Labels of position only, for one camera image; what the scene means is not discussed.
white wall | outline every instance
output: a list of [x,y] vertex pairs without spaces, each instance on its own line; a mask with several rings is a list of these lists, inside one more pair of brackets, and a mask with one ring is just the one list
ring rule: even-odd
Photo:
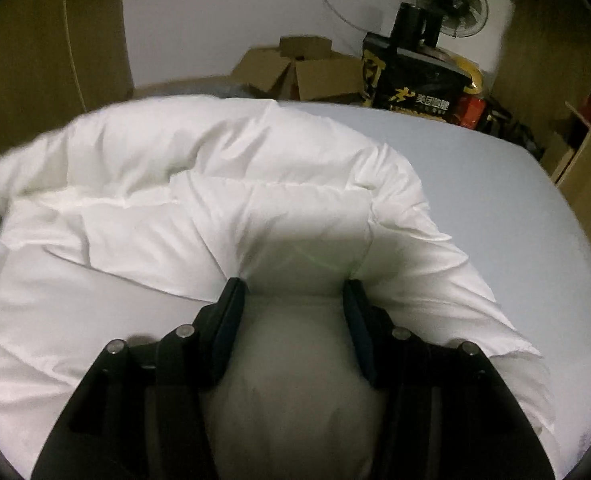
[[[415,0],[330,1],[360,27],[388,35],[400,2]],[[494,0],[488,34],[440,43],[493,72],[511,12],[509,0]],[[326,36],[354,55],[364,37],[322,0],[124,0],[124,19],[136,86],[229,73],[250,46],[276,44],[287,34]]]

bed sheet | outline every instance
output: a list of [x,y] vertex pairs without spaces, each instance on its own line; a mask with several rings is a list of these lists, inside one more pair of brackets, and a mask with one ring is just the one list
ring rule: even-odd
[[546,173],[526,150],[458,126],[293,105],[387,142],[413,165],[434,221],[469,254],[549,365],[566,474],[591,444],[591,247]]

screw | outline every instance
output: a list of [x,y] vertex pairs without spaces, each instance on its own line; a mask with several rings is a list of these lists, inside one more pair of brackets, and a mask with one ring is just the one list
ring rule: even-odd
[[471,341],[465,341],[462,343],[462,349],[465,354],[471,356],[476,355],[480,351],[480,347]]
[[187,323],[185,325],[180,325],[176,329],[176,336],[184,339],[186,337],[192,336],[195,331],[196,331],[196,329],[193,328],[193,325]]
[[393,330],[391,330],[391,335],[395,337],[398,341],[406,341],[411,337],[411,332],[406,328],[397,326]]
[[105,346],[107,352],[110,354],[119,354],[124,350],[124,347],[127,344],[122,341],[122,339],[114,339],[113,341],[109,341],[108,345]]

white comforter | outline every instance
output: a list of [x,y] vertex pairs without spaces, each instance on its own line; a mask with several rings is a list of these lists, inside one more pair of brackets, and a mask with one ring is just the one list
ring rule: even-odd
[[248,305],[203,398],[221,478],[366,477],[386,399],[355,362],[349,277],[398,325],[492,356],[557,464],[537,350],[409,162],[345,126],[272,101],[116,105],[1,158],[0,214],[0,449],[25,478],[109,340],[191,322],[231,276]]

wooden wardrobe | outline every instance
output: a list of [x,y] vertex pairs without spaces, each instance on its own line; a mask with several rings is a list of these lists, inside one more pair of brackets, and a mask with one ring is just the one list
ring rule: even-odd
[[0,0],[0,154],[132,91],[122,0]]

